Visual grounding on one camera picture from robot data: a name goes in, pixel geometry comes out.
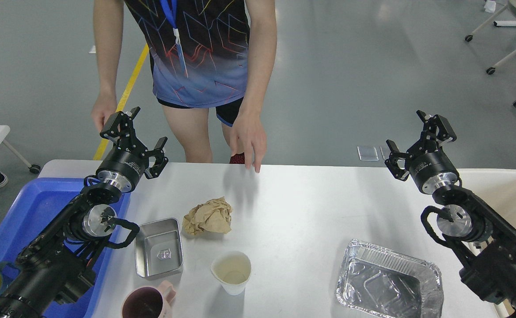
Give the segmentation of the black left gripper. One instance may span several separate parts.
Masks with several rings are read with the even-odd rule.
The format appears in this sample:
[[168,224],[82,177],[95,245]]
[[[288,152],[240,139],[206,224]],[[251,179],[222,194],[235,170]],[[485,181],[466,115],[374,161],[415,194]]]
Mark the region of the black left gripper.
[[[146,157],[133,153],[140,147],[140,141],[133,128],[133,119],[139,111],[140,107],[134,107],[131,111],[113,113],[100,132],[100,136],[112,141],[116,148],[111,149],[102,161],[96,171],[96,177],[101,182],[117,187],[121,193],[133,191],[143,173],[147,179],[159,177],[169,162],[165,156],[167,136],[161,137],[154,149],[147,151]],[[148,167],[148,158],[152,157],[155,161]]]

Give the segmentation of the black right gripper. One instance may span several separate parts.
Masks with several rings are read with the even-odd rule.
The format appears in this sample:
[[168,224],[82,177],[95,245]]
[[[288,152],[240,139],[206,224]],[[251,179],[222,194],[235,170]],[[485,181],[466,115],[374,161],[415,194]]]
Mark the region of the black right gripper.
[[[431,116],[422,110],[417,110],[416,114],[423,123],[419,140],[410,147],[410,153],[401,152],[394,141],[386,140],[390,154],[384,163],[395,179],[405,182],[411,175],[418,190],[431,195],[440,187],[459,180],[459,172],[442,151],[442,145],[456,141],[457,135],[445,117]],[[412,161],[413,155],[420,156]],[[401,168],[399,161],[407,168]]]

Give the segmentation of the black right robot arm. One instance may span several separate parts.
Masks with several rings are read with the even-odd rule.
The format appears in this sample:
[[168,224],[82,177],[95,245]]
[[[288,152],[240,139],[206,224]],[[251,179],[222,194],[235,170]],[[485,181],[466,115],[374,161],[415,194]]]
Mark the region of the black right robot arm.
[[422,121],[419,139],[401,152],[387,140],[385,165],[395,179],[412,178],[417,189],[433,197],[420,216],[426,233],[452,250],[462,269],[461,281],[480,300],[496,305],[508,301],[516,318],[516,229],[482,198],[462,185],[443,151],[457,137],[448,119],[416,111]]

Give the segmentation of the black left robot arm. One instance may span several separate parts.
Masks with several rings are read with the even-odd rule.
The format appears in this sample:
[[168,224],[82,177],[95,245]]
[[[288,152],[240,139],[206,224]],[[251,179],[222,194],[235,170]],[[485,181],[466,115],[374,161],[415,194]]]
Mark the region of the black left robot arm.
[[18,275],[0,287],[0,318],[42,318],[52,302],[76,303],[96,281],[94,265],[105,248],[129,246],[140,231],[117,217],[112,204],[136,189],[141,177],[153,179],[168,164],[167,137],[148,149],[136,136],[140,108],[117,111],[100,136],[113,147],[83,188],[16,256]]

